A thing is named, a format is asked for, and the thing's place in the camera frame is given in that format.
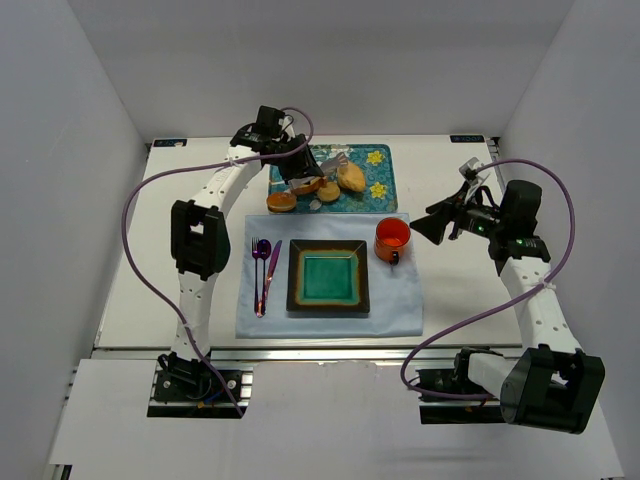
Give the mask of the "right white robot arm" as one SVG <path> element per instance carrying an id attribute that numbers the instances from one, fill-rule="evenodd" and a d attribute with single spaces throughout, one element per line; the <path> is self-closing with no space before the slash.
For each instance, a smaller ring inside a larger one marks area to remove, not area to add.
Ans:
<path id="1" fill-rule="evenodd" d="M 463 185 L 427 207 L 411 228 L 440 244 L 469 232 L 488 240 L 488 253 L 506 287 L 524 347 L 509 360 L 495 349 L 464 347 L 450 370 L 419 371 L 408 387 L 424 401 L 497 400 L 508 424 L 582 433 L 605 378 L 603 361 L 571 333 L 550 280 L 550 254 L 536 236 L 542 190 L 512 180 L 495 203 L 490 190 Z"/>

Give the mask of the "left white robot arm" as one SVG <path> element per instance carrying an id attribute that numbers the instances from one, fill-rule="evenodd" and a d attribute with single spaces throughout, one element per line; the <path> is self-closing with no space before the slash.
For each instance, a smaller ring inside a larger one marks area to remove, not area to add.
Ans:
<path id="1" fill-rule="evenodd" d="M 226 267 L 231 244 L 227 216 L 248 183 L 269 164 L 283 180 L 319 177 L 309 139 L 291 127 L 282 132 L 247 127 L 232 138 L 226 163 L 216 167 L 202 190 L 171 208 L 170 250 L 179 279 L 179 310 L 171 353 L 159 357 L 163 371 L 190 382 L 206 369 L 213 289 Z"/>

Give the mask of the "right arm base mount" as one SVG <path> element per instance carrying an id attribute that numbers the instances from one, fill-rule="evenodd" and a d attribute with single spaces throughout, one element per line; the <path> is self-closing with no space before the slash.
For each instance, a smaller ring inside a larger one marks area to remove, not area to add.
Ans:
<path id="1" fill-rule="evenodd" d="M 451 368 L 419 369 L 417 387 L 436 392 L 419 397 L 423 425 L 502 424 L 499 402 L 468 378 L 472 353 L 490 353 L 489 348 L 463 347 Z"/>

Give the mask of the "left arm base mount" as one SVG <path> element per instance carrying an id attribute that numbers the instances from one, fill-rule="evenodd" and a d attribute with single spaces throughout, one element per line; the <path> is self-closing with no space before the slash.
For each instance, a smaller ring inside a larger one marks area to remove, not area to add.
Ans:
<path id="1" fill-rule="evenodd" d="M 201 360 L 185 360 L 175 352 L 157 359 L 149 418 L 240 419 L 248 405 L 247 371 L 221 369 L 214 374 Z"/>

